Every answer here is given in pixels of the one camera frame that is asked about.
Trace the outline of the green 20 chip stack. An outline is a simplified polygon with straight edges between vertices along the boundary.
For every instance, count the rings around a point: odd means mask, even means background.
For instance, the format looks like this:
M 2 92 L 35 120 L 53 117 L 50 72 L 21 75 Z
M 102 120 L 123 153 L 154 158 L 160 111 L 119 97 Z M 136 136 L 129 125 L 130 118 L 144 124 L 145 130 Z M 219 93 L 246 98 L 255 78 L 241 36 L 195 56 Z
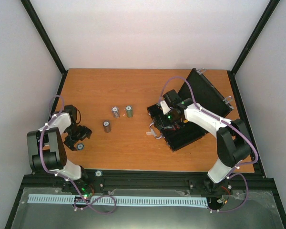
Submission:
M 125 111 L 126 111 L 126 116 L 128 118 L 133 117 L 133 108 L 132 108 L 132 106 L 130 106 L 130 105 L 126 106 L 125 107 Z

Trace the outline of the blue 10 chip stack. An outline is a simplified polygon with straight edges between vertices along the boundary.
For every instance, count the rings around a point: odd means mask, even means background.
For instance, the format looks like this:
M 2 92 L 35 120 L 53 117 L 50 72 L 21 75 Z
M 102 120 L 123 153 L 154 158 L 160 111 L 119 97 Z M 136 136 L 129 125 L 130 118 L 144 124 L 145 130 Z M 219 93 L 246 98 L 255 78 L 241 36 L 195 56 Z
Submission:
M 114 106 L 114 107 L 112 107 L 111 111 L 112 111 L 112 114 L 113 114 L 113 116 L 115 118 L 119 118 L 120 117 L 119 107 Z

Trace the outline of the black poker set case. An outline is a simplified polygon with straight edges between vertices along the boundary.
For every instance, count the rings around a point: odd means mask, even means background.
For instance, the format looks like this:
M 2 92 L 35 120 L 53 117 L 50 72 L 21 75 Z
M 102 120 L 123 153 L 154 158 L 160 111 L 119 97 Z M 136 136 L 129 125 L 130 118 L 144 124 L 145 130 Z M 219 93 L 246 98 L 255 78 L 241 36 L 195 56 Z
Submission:
M 170 90 L 162 100 L 147 108 L 152 125 L 160 131 L 172 151 L 179 150 L 224 124 L 233 110 L 231 97 L 224 98 L 203 71 L 192 69 L 179 91 Z

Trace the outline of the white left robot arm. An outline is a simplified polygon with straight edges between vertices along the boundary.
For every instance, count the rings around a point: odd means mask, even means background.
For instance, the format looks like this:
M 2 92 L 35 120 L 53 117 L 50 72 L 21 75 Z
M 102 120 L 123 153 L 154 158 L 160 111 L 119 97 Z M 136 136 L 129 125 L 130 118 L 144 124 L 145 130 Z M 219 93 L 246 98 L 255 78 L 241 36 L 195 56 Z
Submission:
M 73 180 L 73 187 L 86 191 L 90 181 L 85 169 L 67 159 L 66 149 L 78 151 L 84 148 L 83 140 L 90 138 L 92 131 L 77 120 L 79 110 L 66 105 L 55 112 L 50 121 L 38 130 L 27 133 L 29 164 L 33 172 L 45 172 L 66 180 Z

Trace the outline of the brown chip stack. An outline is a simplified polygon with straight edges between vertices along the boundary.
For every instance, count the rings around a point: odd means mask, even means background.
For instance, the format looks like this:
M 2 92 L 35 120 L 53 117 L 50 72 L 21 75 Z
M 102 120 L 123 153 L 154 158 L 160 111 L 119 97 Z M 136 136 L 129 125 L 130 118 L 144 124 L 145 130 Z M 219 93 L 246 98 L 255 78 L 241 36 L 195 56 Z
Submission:
M 104 121 L 102 125 L 103 125 L 103 129 L 106 133 L 111 132 L 111 124 L 109 121 Z

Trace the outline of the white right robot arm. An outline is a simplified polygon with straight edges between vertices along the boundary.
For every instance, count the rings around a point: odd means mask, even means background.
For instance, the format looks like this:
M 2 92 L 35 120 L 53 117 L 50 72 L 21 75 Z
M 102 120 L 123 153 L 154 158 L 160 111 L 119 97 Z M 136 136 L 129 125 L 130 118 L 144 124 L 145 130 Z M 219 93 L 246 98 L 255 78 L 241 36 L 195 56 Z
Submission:
M 223 118 L 201 106 L 194 98 L 183 100 L 175 90 L 163 95 L 160 107 L 168 121 L 186 120 L 216 138 L 218 159 L 207 172 L 214 184 L 229 178 L 232 171 L 253 152 L 246 126 L 239 119 Z

